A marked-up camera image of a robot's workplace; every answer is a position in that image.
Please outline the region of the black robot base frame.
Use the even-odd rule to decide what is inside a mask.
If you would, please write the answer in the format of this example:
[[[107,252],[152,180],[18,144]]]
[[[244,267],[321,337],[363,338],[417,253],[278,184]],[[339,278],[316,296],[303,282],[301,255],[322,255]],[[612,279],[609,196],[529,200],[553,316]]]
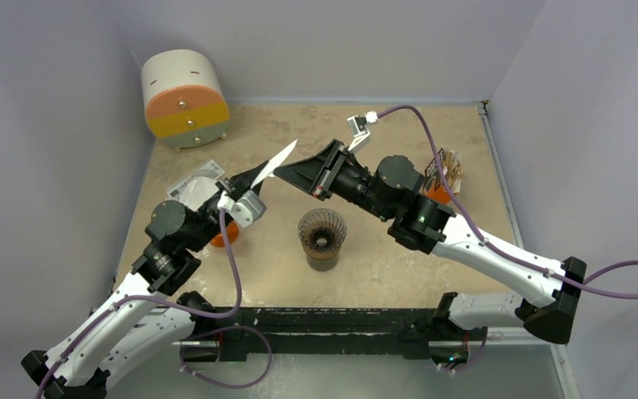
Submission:
[[[458,366],[486,328],[465,330],[437,308],[241,307],[229,318],[191,316],[186,342],[200,343],[223,362],[243,362],[255,353],[297,355],[394,355]]]

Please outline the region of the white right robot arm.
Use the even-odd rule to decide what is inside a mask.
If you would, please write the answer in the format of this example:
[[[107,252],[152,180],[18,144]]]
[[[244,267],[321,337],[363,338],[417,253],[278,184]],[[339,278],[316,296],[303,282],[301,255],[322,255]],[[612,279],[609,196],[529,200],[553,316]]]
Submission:
[[[510,326],[546,342],[569,343],[586,264],[574,257],[548,259],[471,228],[464,215],[421,194],[425,178],[407,157],[386,156],[369,171],[333,140],[319,154],[273,174],[318,200],[338,195],[389,221],[388,235],[408,250],[451,259],[508,287],[503,294],[445,299],[447,307],[433,316],[441,337]]]

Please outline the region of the clear plastic filter packet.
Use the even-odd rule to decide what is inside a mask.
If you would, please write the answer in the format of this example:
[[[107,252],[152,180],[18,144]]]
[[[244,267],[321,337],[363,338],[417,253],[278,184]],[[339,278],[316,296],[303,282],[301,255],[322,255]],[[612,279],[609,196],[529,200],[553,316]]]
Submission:
[[[225,174],[225,170],[213,159],[206,160],[189,172],[185,177],[169,186],[166,190],[167,197],[178,200],[184,189],[198,178],[217,180]]]

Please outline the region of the grey glass carafe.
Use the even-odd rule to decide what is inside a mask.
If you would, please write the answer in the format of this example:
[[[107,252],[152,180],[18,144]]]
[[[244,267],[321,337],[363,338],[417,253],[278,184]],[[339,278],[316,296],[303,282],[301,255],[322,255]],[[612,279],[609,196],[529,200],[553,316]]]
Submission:
[[[338,264],[338,261],[338,256],[329,259],[314,259],[312,257],[307,258],[309,267],[317,272],[328,272],[330,270],[333,270]]]

